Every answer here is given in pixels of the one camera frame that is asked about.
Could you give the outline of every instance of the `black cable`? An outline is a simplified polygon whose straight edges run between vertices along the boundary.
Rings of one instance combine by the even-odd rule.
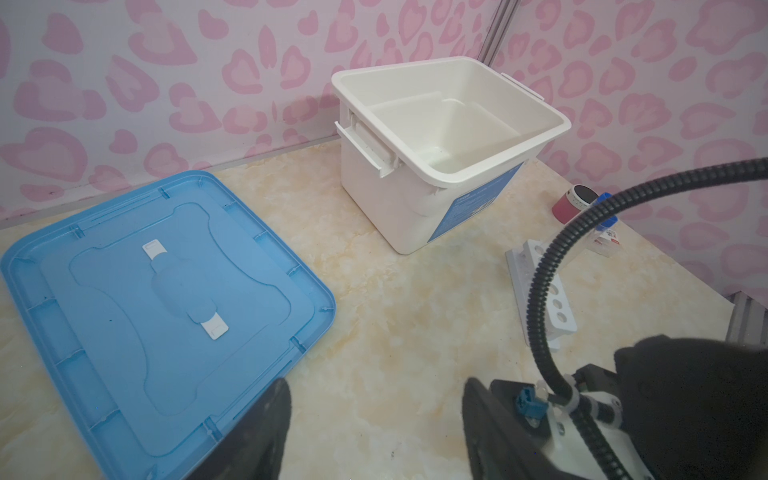
[[[600,204],[592,205],[579,214],[555,237],[536,267],[531,282],[531,291],[528,294],[527,314],[528,340],[531,344],[531,352],[541,377],[556,396],[567,402],[571,399],[573,391],[571,385],[560,374],[549,351],[545,309],[552,278],[554,278],[563,257],[574,244],[598,224],[627,208],[698,188],[762,179],[768,179],[768,157],[668,175],[621,191]],[[621,461],[592,419],[591,403],[584,396],[580,395],[578,407],[571,413],[571,419],[608,480],[631,480]]]

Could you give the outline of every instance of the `table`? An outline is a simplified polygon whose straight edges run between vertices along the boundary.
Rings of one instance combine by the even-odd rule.
[[[336,295],[328,333],[287,376],[293,416],[282,478],[470,478],[461,418],[466,379],[534,382],[504,252],[561,225],[568,182],[527,163],[481,214],[397,254],[346,194],[338,141],[216,175]],[[0,231],[0,253],[62,214]],[[624,251],[586,251],[561,273],[578,322],[555,361],[613,369],[647,336],[724,339],[732,305],[632,229]],[[0,478],[99,478],[0,286]]]

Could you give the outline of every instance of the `blue label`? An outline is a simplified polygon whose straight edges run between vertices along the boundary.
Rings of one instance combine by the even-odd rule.
[[[502,190],[504,190],[504,187],[507,186],[512,176],[515,175],[521,165],[522,164],[454,200],[451,207],[445,212],[445,216],[437,226],[437,229],[435,229],[429,242],[443,235],[448,230],[451,230],[453,227],[457,227],[464,221],[469,220],[473,215],[492,204],[493,200],[496,200],[496,197],[498,197]]]

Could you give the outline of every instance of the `white bracket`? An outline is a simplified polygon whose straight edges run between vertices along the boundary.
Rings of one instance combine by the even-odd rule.
[[[518,312],[520,313],[520,323],[525,335],[525,344],[530,346],[528,341],[528,291],[531,289],[531,280],[536,270],[541,255],[544,254],[544,245],[536,240],[528,240],[523,243],[521,249],[509,250],[505,255],[509,274],[512,277],[512,286],[515,288],[515,297],[518,301]],[[545,322],[547,326],[547,343],[549,349],[557,351],[560,349],[560,337],[571,335],[578,329],[576,319],[571,311],[571,304],[565,295],[563,283],[560,276],[555,275],[549,286],[547,295],[547,309],[545,311]]]

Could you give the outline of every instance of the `white plastic storage bin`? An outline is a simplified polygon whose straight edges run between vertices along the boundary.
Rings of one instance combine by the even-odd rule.
[[[523,161],[571,122],[507,75],[467,57],[333,75],[342,185],[400,253],[496,199]]]

